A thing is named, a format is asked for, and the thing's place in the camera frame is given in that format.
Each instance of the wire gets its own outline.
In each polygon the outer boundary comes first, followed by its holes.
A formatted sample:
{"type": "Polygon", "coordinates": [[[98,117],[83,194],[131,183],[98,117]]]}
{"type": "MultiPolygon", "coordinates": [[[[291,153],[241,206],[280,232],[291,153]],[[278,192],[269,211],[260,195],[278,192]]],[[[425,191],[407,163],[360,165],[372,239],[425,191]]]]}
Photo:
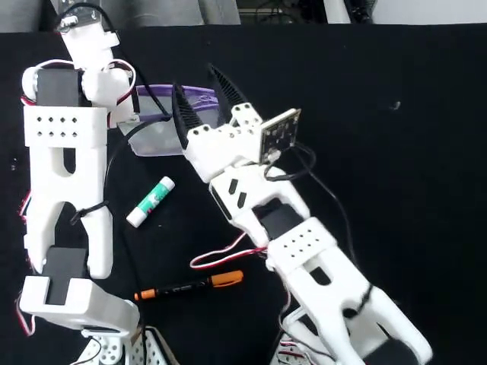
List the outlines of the wire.
{"type": "Polygon", "coordinates": [[[225,256],[223,259],[219,259],[213,262],[208,262],[206,264],[200,264],[197,265],[197,262],[202,261],[203,259],[208,258],[209,256],[217,255],[219,253],[225,253],[233,249],[238,245],[238,243],[246,236],[246,233],[242,233],[233,243],[230,245],[226,246],[224,249],[217,249],[215,251],[207,252],[204,253],[203,255],[196,256],[191,262],[189,263],[190,268],[193,268],[195,270],[204,270],[206,268],[214,268],[215,266],[219,266],[221,264],[224,264],[225,262],[229,262],[235,259],[238,259],[240,257],[248,256],[248,255],[253,255],[255,253],[259,253],[262,251],[265,251],[267,248],[266,247],[260,247],[257,249],[245,249],[243,251],[239,251],[236,253],[233,253],[231,255],[225,256]]]}
{"type": "Polygon", "coordinates": [[[285,175],[278,175],[278,176],[268,176],[268,172],[272,169],[272,167],[277,163],[278,160],[275,160],[273,162],[271,162],[269,165],[267,165],[267,167],[264,169],[264,178],[267,180],[267,181],[291,181],[291,180],[294,180],[294,179],[299,179],[300,177],[302,176],[306,176],[310,171],[311,169],[313,169],[314,165],[316,164],[317,162],[317,155],[314,153],[314,151],[309,148],[308,146],[305,146],[304,144],[296,141],[294,143],[294,146],[291,147],[291,149],[296,153],[296,155],[299,157],[301,163],[303,164],[304,166],[304,169],[302,169],[301,171],[298,171],[297,173],[289,173],[289,174],[285,174],[285,175]],[[300,156],[300,154],[297,153],[296,150],[299,150],[299,151],[303,151],[305,152],[306,154],[308,154],[310,156],[310,162],[309,163],[306,163],[302,157],[300,156]]]}
{"type": "Polygon", "coordinates": [[[91,340],[95,341],[98,343],[98,351],[95,355],[93,355],[92,357],[90,357],[89,359],[86,359],[86,360],[81,360],[81,361],[75,361],[74,363],[70,363],[69,365],[81,365],[82,363],[89,363],[90,361],[92,361],[96,356],[98,356],[101,352],[101,342],[99,342],[96,338],[92,337],[91,340]]]}
{"type": "MultiPolygon", "coordinates": [[[[298,344],[296,342],[293,342],[293,341],[280,341],[279,344],[286,348],[286,347],[293,347],[293,348],[298,348],[299,351],[301,351],[301,349],[298,347],[298,344]]],[[[314,365],[314,362],[311,360],[311,356],[306,352],[306,351],[302,351],[302,355],[300,354],[296,354],[295,352],[292,352],[291,351],[279,351],[278,354],[285,354],[285,355],[291,355],[291,356],[295,356],[295,357],[304,357],[306,358],[310,365],[314,365]]]]}
{"type": "Polygon", "coordinates": [[[110,171],[112,169],[112,165],[114,160],[117,158],[119,155],[120,151],[129,143],[130,138],[132,138],[136,133],[140,132],[142,129],[149,127],[150,125],[153,125],[155,123],[159,123],[161,119],[156,119],[156,120],[149,120],[147,122],[143,122],[139,125],[137,125],[134,129],[132,129],[129,133],[124,135],[118,145],[115,147],[115,149],[112,152],[112,155],[110,159],[108,160],[107,164],[107,170],[105,171],[105,179],[103,181],[103,191],[104,191],[104,196],[107,196],[107,185],[108,185],[108,177],[110,175],[110,171]]]}
{"type": "Polygon", "coordinates": [[[17,318],[19,323],[21,324],[22,330],[24,331],[27,337],[32,336],[36,333],[36,316],[30,317],[30,326],[28,325],[27,321],[25,320],[24,314],[22,314],[21,307],[20,307],[20,300],[21,300],[22,290],[18,294],[18,298],[15,300],[15,312],[17,314],[17,318]]]}
{"type": "Polygon", "coordinates": [[[123,101],[125,101],[132,94],[132,91],[134,90],[134,87],[135,87],[135,80],[137,78],[137,73],[135,72],[135,68],[123,59],[112,59],[108,63],[108,65],[103,67],[102,70],[103,71],[106,70],[112,64],[118,64],[118,65],[125,66],[126,69],[128,69],[127,71],[131,71],[131,73],[132,73],[132,82],[130,83],[129,89],[125,93],[123,93],[122,96],[119,97],[118,100],[116,101],[116,105],[120,105],[123,101]]]}
{"type": "Polygon", "coordinates": [[[278,324],[279,324],[279,328],[289,337],[291,338],[294,342],[297,342],[298,344],[302,344],[303,346],[306,346],[307,348],[309,348],[310,350],[312,350],[315,354],[319,354],[319,355],[323,355],[323,356],[326,356],[328,357],[329,359],[333,360],[333,361],[336,361],[336,359],[326,353],[326,352],[323,352],[323,351],[320,351],[318,350],[317,348],[307,344],[305,341],[302,341],[302,340],[299,340],[298,338],[296,338],[296,336],[293,336],[291,335],[287,330],[286,328],[284,327],[284,325],[282,324],[282,316],[288,311],[289,307],[291,306],[291,292],[289,291],[288,287],[286,286],[284,280],[279,276],[279,278],[281,279],[281,282],[282,282],[282,287],[284,288],[285,292],[286,292],[286,295],[288,297],[288,299],[286,300],[286,303],[285,305],[282,307],[281,311],[279,312],[279,315],[277,317],[277,320],[278,320],[278,324]]]}
{"type": "Polygon", "coordinates": [[[286,13],[285,11],[282,10],[282,8],[290,9],[290,7],[287,6],[283,0],[267,0],[263,3],[261,3],[260,5],[257,5],[256,10],[254,11],[254,14],[253,14],[254,23],[262,23],[262,22],[267,21],[268,19],[272,19],[274,17],[278,18],[280,24],[282,24],[282,18],[283,17],[288,17],[289,19],[293,20],[295,23],[298,23],[298,19],[296,17],[292,16],[289,13],[286,13]],[[271,7],[271,14],[266,15],[262,19],[259,19],[259,11],[267,5],[272,6],[271,7]]]}
{"type": "Polygon", "coordinates": [[[123,58],[126,59],[128,63],[132,64],[133,68],[137,72],[137,75],[139,76],[140,80],[142,81],[142,84],[144,85],[147,93],[149,94],[149,96],[151,97],[151,99],[154,101],[154,103],[158,106],[159,110],[165,115],[165,117],[162,120],[164,120],[164,121],[170,120],[171,119],[171,115],[164,108],[164,106],[162,105],[162,103],[160,102],[160,100],[158,99],[158,97],[155,96],[154,91],[149,86],[149,84],[147,82],[147,79],[145,78],[145,76],[142,73],[142,71],[140,70],[140,68],[137,67],[137,65],[131,60],[131,58],[129,57],[129,55],[123,50],[123,48],[122,48],[122,41],[120,40],[120,36],[116,32],[116,29],[113,26],[113,23],[110,20],[110,17],[105,12],[105,10],[102,9],[102,7],[100,7],[99,5],[95,5],[95,4],[88,3],[88,2],[77,2],[76,4],[73,4],[72,6],[70,6],[69,8],[67,8],[65,11],[63,11],[61,14],[59,14],[56,17],[56,20],[55,20],[55,23],[54,23],[54,27],[57,28],[61,24],[61,20],[66,15],[68,15],[69,13],[71,13],[72,11],[74,11],[77,8],[90,8],[90,9],[94,9],[95,11],[98,11],[101,14],[102,18],[107,23],[107,26],[108,26],[108,29],[110,30],[110,32],[112,32],[112,33],[114,33],[116,35],[116,37],[117,37],[117,39],[119,41],[119,51],[122,54],[123,58]]]}
{"type": "Polygon", "coordinates": [[[68,61],[66,59],[48,59],[47,61],[41,62],[34,66],[34,68],[45,68],[46,66],[51,65],[71,65],[74,66],[75,63],[73,61],[68,61]]]}
{"type": "MultiPolygon", "coordinates": [[[[352,260],[353,265],[355,265],[355,267],[358,270],[360,270],[360,267],[358,265],[357,255],[355,253],[355,247],[353,244],[352,228],[351,228],[351,224],[350,224],[350,220],[349,220],[349,215],[347,214],[345,207],[343,206],[343,204],[340,201],[340,199],[338,198],[338,196],[336,196],[336,194],[332,191],[332,189],[330,189],[323,181],[321,181],[321,179],[312,171],[313,167],[310,164],[306,164],[306,161],[304,160],[304,158],[300,154],[296,153],[296,151],[294,153],[296,154],[296,156],[298,157],[300,162],[303,164],[305,169],[310,167],[309,170],[307,171],[307,174],[309,174],[309,176],[311,178],[313,178],[314,181],[316,181],[318,183],[318,185],[320,185],[320,187],[323,190],[325,190],[325,192],[329,196],[331,196],[333,201],[336,203],[336,206],[340,210],[340,214],[342,215],[343,221],[345,223],[345,241],[346,241],[347,250],[349,251],[350,259],[352,260]]],[[[314,152],[313,152],[313,154],[314,154],[314,162],[316,163],[316,160],[317,160],[316,154],[314,152]]]]}
{"type": "Polygon", "coordinates": [[[326,186],[326,184],[323,181],[321,181],[321,179],[318,176],[316,176],[316,174],[313,171],[310,171],[309,174],[314,179],[314,181],[316,181],[318,185],[320,185],[321,188],[325,190],[329,196],[332,197],[333,201],[336,203],[336,206],[339,208],[343,220],[345,221],[346,245],[347,245],[347,250],[349,251],[350,254],[350,259],[352,260],[353,265],[355,265],[355,267],[358,270],[360,270],[360,267],[358,265],[357,255],[355,253],[355,247],[353,245],[352,229],[350,225],[349,216],[347,215],[347,212],[343,207],[342,202],[340,201],[340,199],[338,199],[338,196],[336,196],[336,194],[328,186],[326,186]]]}

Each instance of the circuit board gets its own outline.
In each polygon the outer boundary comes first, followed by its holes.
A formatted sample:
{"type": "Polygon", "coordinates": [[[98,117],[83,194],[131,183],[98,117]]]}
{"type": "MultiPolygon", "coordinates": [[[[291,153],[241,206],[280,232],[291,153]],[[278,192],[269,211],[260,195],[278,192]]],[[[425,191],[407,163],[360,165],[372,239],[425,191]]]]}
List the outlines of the circuit board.
{"type": "Polygon", "coordinates": [[[284,152],[296,142],[301,109],[287,112],[262,124],[260,163],[265,163],[270,154],[284,152]]]}

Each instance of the cable tie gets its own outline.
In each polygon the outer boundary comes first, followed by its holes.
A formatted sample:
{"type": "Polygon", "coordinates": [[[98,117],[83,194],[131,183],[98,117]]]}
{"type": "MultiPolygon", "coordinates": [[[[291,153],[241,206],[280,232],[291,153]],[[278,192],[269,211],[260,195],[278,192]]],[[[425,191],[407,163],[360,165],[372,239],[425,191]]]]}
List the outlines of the cable tie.
{"type": "Polygon", "coordinates": [[[92,211],[97,211],[98,209],[106,207],[106,206],[108,206],[108,201],[103,200],[101,203],[93,205],[92,207],[80,209],[79,211],[76,211],[75,215],[73,215],[73,217],[69,220],[69,223],[72,226],[74,226],[75,224],[77,224],[77,222],[80,219],[82,219],[84,216],[86,216],[86,214],[89,214],[92,211]]]}

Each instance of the white wall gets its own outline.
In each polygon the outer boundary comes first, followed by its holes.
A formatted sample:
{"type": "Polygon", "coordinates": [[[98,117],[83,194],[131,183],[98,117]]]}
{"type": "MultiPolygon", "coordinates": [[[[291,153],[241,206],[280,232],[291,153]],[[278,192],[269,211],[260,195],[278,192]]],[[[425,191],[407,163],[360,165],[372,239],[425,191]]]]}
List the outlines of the white wall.
{"type": "Polygon", "coordinates": [[[377,0],[377,24],[487,23],[487,0],[377,0]]]}

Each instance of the bracket hole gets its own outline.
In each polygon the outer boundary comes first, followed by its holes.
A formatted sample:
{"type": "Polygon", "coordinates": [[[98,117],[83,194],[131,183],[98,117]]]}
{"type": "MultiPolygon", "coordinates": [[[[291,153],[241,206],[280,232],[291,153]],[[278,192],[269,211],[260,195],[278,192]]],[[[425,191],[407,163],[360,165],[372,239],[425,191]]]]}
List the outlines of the bracket hole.
{"type": "Polygon", "coordinates": [[[354,318],[355,316],[357,316],[357,311],[355,309],[352,309],[352,308],[345,308],[343,311],[342,311],[342,314],[343,314],[343,317],[344,318],[347,318],[347,319],[352,319],[354,318]]]}
{"type": "Polygon", "coordinates": [[[319,266],[315,268],[312,272],[310,272],[310,275],[319,285],[326,286],[332,283],[326,272],[324,272],[323,269],[319,266]]]}

